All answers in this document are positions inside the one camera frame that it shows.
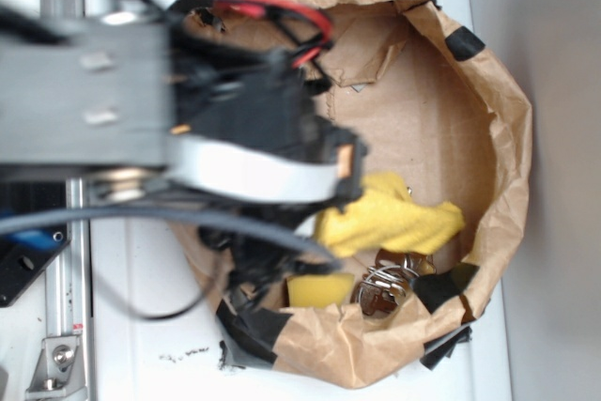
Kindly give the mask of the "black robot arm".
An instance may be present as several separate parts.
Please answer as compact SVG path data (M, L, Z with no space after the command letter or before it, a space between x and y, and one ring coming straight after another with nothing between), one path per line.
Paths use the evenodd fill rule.
M83 19L1 9L1 178L82 177L99 200L343 206L362 140L316 112L285 48L224 45L152 0Z

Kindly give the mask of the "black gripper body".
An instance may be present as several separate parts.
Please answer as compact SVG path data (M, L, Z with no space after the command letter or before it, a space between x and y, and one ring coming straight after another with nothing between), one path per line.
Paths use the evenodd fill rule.
M172 56L169 179L258 205L343 206L362 195L365 146L319 115L314 87L281 51Z

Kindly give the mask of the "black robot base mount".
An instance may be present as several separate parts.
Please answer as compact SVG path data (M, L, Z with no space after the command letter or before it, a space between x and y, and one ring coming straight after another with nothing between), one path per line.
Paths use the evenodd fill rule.
M12 306L69 244L65 226L1 237L1 307Z

